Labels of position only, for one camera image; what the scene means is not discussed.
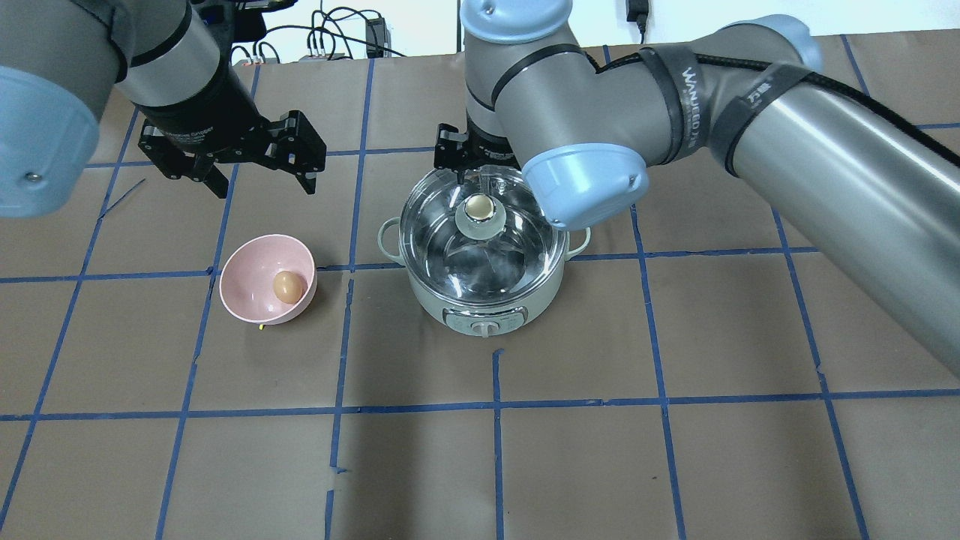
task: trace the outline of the taped grid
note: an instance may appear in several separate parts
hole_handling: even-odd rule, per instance
[[[847,51],[849,60],[851,61],[853,70],[857,76],[857,80],[861,85],[861,89],[868,93],[866,84],[863,80],[862,74],[860,73],[859,67],[856,64],[856,60],[853,57],[852,49],[850,48],[849,42],[846,36],[841,36],[841,39],[844,43],[844,46]],[[604,46],[604,55],[607,61],[610,61],[609,48]],[[350,252],[349,252],[349,264],[346,265],[330,265],[322,266],[318,268],[318,271],[321,272],[350,272],[353,274],[358,271],[365,270],[378,270],[386,268],[400,268],[398,264],[395,263],[367,263],[367,264],[358,264],[356,262],[356,241],[357,241],[357,230],[359,223],[359,211],[360,211],[360,198],[362,195],[363,187],[363,171],[366,155],[376,155],[376,154],[398,154],[398,153],[415,153],[415,152],[432,152],[432,147],[409,147],[409,148],[392,148],[392,149],[379,149],[379,150],[368,150],[366,148],[367,141],[367,132],[370,123],[370,100],[372,94],[372,83],[373,83],[373,68],[374,61],[369,61],[368,64],[368,77],[367,85],[365,90],[365,100],[364,100],[364,114],[363,114],[363,125],[361,131],[361,143],[360,148],[356,151],[340,151],[340,152],[330,152],[330,156],[357,156],[358,157],[358,166],[357,166],[357,177],[356,177],[356,187],[354,192],[354,207],[353,207],[353,216],[352,216],[352,225],[351,225],[351,234],[350,234]],[[252,83],[252,94],[255,95],[257,83],[259,81],[259,67],[256,68],[253,76]],[[505,537],[504,532],[504,508],[503,508],[503,450],[502,450],[502,433],[501,433],[501,416],[500,413],[503,409],[508,408],[556,408],[556,407],[593,407],[593,406],[658,406],[661,410],[662,418],[662,428],[664,435],[665,451],[667,455],[667,464],[670,474],[671,489],[673,494],[673,503],[674,510],[677,521],[677,531],[680,538],[686,538],[685,526],[684,526],[684,515],[683,515],[683,506],[682,498],[680,494],[678,476],[677,476],[677,467],[676,459],[674,457],[673,451],[673,442],[670,430],[670,421],[669,421],[669,406],[670,405],[693,405],[693,404],[733,404],[733,403],[777,403],[777,402],[805,402],[805,401],[823,401],[828,412],[829,423],[831,431],[833,433],[834,442],[837,447],[838,457],[841,461],[841,466],[844,474],[845,482],[848,486],[848,491],[851,497],[851,504],[856,518],[857,525],[859,527],[861,538],[869,538],[869,532],[867,530],[867,525],[865,523],[863,512],[860,508],[859,500],[856,493],[855,483],[853,481],[851,468],[849,460],[846,455],[845,447],[843,444],[843,438],[839,429],[839,425],[836,420],[836,415],[833,410],[832,402],[835,400],[860,400],[860,399],[897,399],[897,398],[933,398],[933,397],[960,397],[960,388],[943,388],[943,389],[929,389],[929,390],[889,390],[889,391],[861,391],[861,392],[838,392],[833,393],[829,391],[827,378],[823,373],[820,372],[820,357],[817,350],[816,339],[813,335],[813,329],[810,325],[809,316],[806,312],[803,290],[801,288],[800,281],[797,277],[796,270],[793,264],[792,254],[794,253],[813,253],[816,252],[816,248],[813,247],[792,247],[789,245],[786,235],[784,233],[782,220],[780,219],[779,214],[773,210],[773,219],[777,226],[778,235],[780,238],[779,247],[760,247],[753,249],[732,249],[732,250],[708,250],[701,252],[683,252],[683,251],[674,251],[674,252],[645,252],[643,250],[642,237],[640,234],[640,229],[637,224],[636,218],[636,206],[631,208],[631,222],[633,226],[633,234],[636,242],[636,252],[635,253],[623,253],[623,254],[599,254],[599,255],[581,255],[573,259],[573,261],[594,261],[594,260],[614,260],[614,259],[636,259],[640,267],[640,285],[643,290],[644,298],[644,308],[647,314],[647,320],[649,325],[649,332],[651,338],[651,346],[653,348],[653,358],[655,363],[655,372],[657,375],[657,387],[658,387],[658,396],[656,398],[620,398],[620,399],[583,399],[583,400],[542,400],[542,401],[509,401],[504,402],[500,399],[500,380],[499,380],[499,360],[500,356],[505,352],[503,350],[498,350],[492,354],[492,382],[493,382],[493,396],[492,400],[489,402],[464,402],[464,403],[449,403],[449,404],[425,404],[425,405],[396,405],[396,406],[343,406],[343,397],[344,397],[344,388],[346,384],[346,369],[347,369],[347,358],[348,358],[348,342],[349,342],[349,326],[350,326],[350,309],[352,304],[353,296],[353,279],[349,280],[348,283],[348,293],[345,306],[345,318],[344,318],[344,327],[342,334],[342,343],[341,343],[341,356],[340,356],[340,366],[338,373],[337,381],[337,397],[335,406],[327,407],[296,407],[296,408],[270,408],[270,409],[234,409],[234,410],[190,410],[190,398],[192,395],[192,390],[196,378],[197,364],[196,360],[199,357],[203,342],[204,342],[204,333],[207,322],[207,317],[210,311],[210,305],[212,301],[213,287],[216,283],[216,278],[219,276],[219,267],[222,257],[224,238],[228,226],[229,210],[233,197],[233,188],[235,185],[235,180],[237,177],[239,165],[234,165],[233,170],[230,176],[230,186],[228,191],[228,197],[225,202],[224,212],[221,220],[220,233],[217,241],[217,247],[213,257],[213,263],[210,267],[205,270],[186,270],[178,272],[147,272],[147,273],[126,273],[126,274],[100,274],[100,275],[87,275],[86,268],[89,264],[90,258],[93,253],[93,249],[96,244],[97,236],[101,229],[102,220],[107,215],[112,206],[109,206],[108,203],[112,196],[112,190],[114,189],[116,179],[119,173],[119,170],[122,167],[128,166],[147,166],[151,165],[148,161],[123,161],[123,157],[126,154],[127,148],[130,144],[132,137],[132,131],[137,119],[137,111],[135,110],[128,129],[123,141],[123,144],[120,149],[119,156],[117,161],[113,163],[93,163],[88,166],[88,168],[112,168],[113,173],[110,178],[108,185],[107,193],[105,194],[104,202],[101,206],[100,216],[94,226],[94,230],[90,237],[90,242],[84,257],[84,263],[80,270],[80,273],[72,276],[37,276],[37,277],[23,277],[23,278],[2,278],[0,279],[0,284],[3,283],[15,283],[15,282],[76,282],[73,295],[71,297],[70,303],[67,308],[67,312],[64,316],[63,323],[60,329],[60,334],[58,336],[57,345],[54,349],[54,352],[51,357],[51,361],[44,378],[43,384],[40,388],[40,393],[36,400],[36,405],[33,413],[31,414],[22,414],[22,415],[0,415],[0,422],[29,422],[27,433],[21,447],[20,454],[18,456],[14,472],[9,484],[9,487],[6,492],[4,503],[2,509],[0,509],[0,530],[2,530],[3,524],[6,520],[7,513],[10,508],[10,503],[16,488],[17,480],[22,471],[22,466],[24,459],[27,455],[27,452],[30,448],[30,443],[33,437],[36,424],[38,422],[44,421],[63,421],[63,420],[118,420],[118,419],[178,419],[178,428],[175,438],[174,449],[171,454],[170,465],[168,468],[168,474],[165,480],[164,494],[161,503],[160,516],[156,526],[156,538],[162,538],[164,525],[166,521],[166,513],[169,507],[169,499],[173,487],[173,481],[176,476],[177,463],[180,453],[180,444],[183,437],[183,429],[186,421],[189,418],[229,418],[229,417],[260,417],[260,416],[296,416],[296,415],[332,415],[334,418],[333,422],[333,432],[331,436],[331,452],[330,452],[330,467],[335,470],[338,474],[343,472],[343,469],[338,467],[338,458],[339,458],[339,439],[340,439],[340,426],[341,420],[344,414],[402,414],[402,413],[428,413],[428,412],[442,412],[449,410],[472,410],[472,409],[483,409],[491,410],[493,412],[493,431],[494,431],[494,468],[495,468],[495,504],[496,504],[496,537],[497,540],[502,540]],[[960,128],[960,123],[955,124],[929,124],[919,126],[922,129],[954,129]],[[126,197],[128,193],[125,193],[120,199]],[[730,395],[730,396],[694,396],[694,397],[670,397],[667,393],[666,381],[663,378],[663,370],[660,362],[660,347],[657,339],[657,327],[653,302],[651,300],[649,282],[647,279],[647,269],[646,269],[646,259],[648,258],[676,258],[676,257],[692,257],[692,256],[701,256],[701,257],[731,257],[731,256],[750,256],[750,255],[770,255],[770,254],[783,254],[785,262],[787,264],[788,272],[790,274],[791,282],[794,286],[794,292],[797,297],[798,309],[800,310],[803,322],[804,330],[807,335],[809,342],[809,347],[811,354],[814,359],[814,368],[817,370],[818,379],[821,385],[821,392],[819,393],[803,393],[803,394],[774,394],[774,395]],[[73,314],[74,307],[79,297],[82,285],[84,281],[104,281],[104,280],[137,280],[137,279],[165,279],[165,278],[188,278],[188,277],[199,277],[199,276],[209,276],[209,288],[207,290],[207,296],[204,303],[204,312],[201,318],[200,328],[198,330],[197,342],[194,352],[194,361],[191,364],[189,377],[187,379],[187,384],[183,393],[183,400],[180,410],[170,410],[170,411],[119,411],[119,412],[99,412],[99,413],[42,413],[43,400],[46,395],[47,388],[49,387],[50,380],[53,376],[54,370],[56,368],[57,359],[60,354],[60,348],[62,346],[63,339],[66,335],[67,329],[69,327],[70,318]],[[335,504],[335,491],[329,490],[326,494],[325,501],[325,519],[324,519],[324,538],[330,538],[332,531],[332,519],[333,519],[333,509]]]

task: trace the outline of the white electric pot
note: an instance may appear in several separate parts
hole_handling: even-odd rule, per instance
[[[383,235],[400,226],[399,254]],[[434,170],[414,187],[400,217],[377,234],[383,255],[407,268],[420,304],[467,335],[514,331],[543,313],[557,295],[569,233],[550,227],[529,186],[511,167],[484,165],[462,181]]]

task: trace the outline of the pot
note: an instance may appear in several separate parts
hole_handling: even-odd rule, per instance
[[[399,253],[383,235],[399,225]],[[458,179],[435,169],[423,177],[399,217],[377,233],[383,255],[406,267],[430,315],[467,335],[489,337],[536,319],[557,295],[564,263],[590,242],[569,248],[569,233],[547,223],[519,171],[484,165]]]

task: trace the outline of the black connector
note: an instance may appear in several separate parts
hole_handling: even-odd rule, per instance
[[[650,17],[650,0],[627,0],[627,22],[635,22],[640,30],[640,42],[647,39],[647,18]]]
[[[367,24],[367,41],[380,47],[390,48],[390,31],[387,30],[387,21],[383,17],[370,19]],[[367,58],[384,58],[387,52],[380,47],[367,45]]]

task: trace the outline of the bowl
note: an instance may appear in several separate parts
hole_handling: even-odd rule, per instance
[[[295,304],[274,293],[280,271],[303,279],[306,291]],[[240,246],[220,275],[220,300],[231,315],[256,325],[278,325],[300,315],[317,292],[317,267],[303,242],[286,234],[266,234]]]

